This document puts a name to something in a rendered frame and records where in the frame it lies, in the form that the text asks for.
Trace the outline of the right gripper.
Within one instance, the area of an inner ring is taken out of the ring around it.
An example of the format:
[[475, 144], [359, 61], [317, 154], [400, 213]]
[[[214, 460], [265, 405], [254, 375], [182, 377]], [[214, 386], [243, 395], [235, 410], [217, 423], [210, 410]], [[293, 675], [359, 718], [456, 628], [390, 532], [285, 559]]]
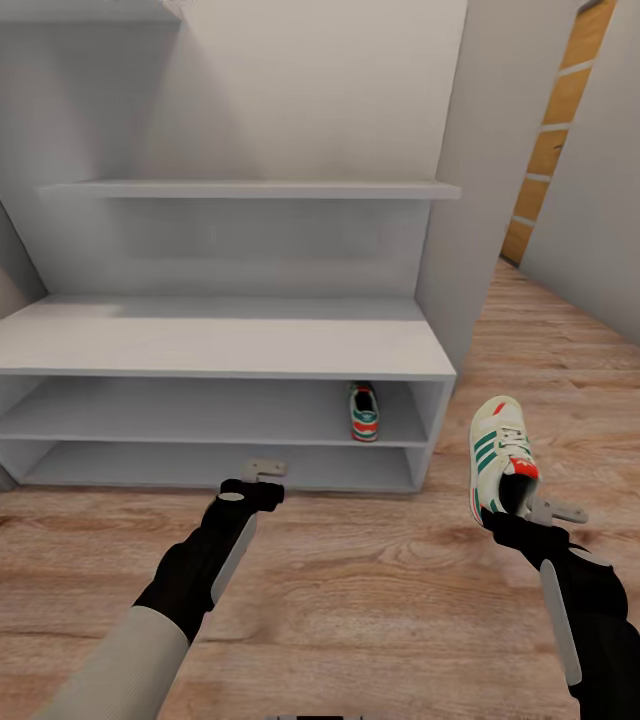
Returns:
[[554, 536], [558, 540], [569, 542], [570, 533], [554, 525], [545, 527], [505, 512], [491, 513], [484, 507], [481, 509], [481, 517], [484, 528], [493, 531], [493, 539], [498, 544], [518, 549], [531, 563], [528, 550], [532, 546], [532, 540], [540, 536]]

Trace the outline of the gym shoe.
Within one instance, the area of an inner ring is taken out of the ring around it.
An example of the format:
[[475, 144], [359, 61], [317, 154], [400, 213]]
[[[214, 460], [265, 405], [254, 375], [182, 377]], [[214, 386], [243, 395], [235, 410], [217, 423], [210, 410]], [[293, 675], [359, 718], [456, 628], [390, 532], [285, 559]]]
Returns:
[[376, 391], [367, 380], [351, 380], [348, 388], [353, 438], [372, 443], [378, 439], [379, 408]]
[[525, 501], [543, 481], [532, 458], [520, 404], [494, 396], [476, 412], [469, 433], [470, 508], [484, 528], [481, 509], [524, 517]]

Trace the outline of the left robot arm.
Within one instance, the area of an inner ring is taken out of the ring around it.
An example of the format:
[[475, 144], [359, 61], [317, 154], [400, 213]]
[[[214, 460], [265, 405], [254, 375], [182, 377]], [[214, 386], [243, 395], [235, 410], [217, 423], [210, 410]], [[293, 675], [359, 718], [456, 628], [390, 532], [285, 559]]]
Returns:
[[253, 540], [257, 511], [283, 503], [289, 466], [247, 459], [227, 479], [184, 543], [161, 559], [154, 581], [118, 625], [31, 720], [156, 720], [204, 614], [212, 611]]

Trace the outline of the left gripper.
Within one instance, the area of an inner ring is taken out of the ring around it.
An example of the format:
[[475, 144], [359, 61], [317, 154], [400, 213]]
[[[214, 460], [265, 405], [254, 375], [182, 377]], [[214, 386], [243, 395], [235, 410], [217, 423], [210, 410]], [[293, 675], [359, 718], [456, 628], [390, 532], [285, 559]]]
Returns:
[[283, 485], [276, 483], [243, 483], [241, 479], [227, 479], [222, 484], [222, 492], [229, 489], [245, 489], [250, 491], [257, 500], [257, 511], [274, 511], [277, 503], [283, 503], [284, 492], [286, 489]]

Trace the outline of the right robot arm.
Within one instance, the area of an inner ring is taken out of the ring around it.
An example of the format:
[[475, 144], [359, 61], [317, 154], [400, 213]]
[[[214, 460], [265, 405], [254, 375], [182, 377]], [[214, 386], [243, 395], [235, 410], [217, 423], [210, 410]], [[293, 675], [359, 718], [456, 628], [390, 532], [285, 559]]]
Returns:
[[481, 509], [485, 529], [518, 549], [540, 583], [570, 694], [580, 720], [640, 720], [640, 635], [626, 622], [628, 600], [613, 566], [552, 518], [588, 523], [580, 505], [533, 495], [524, 517]]

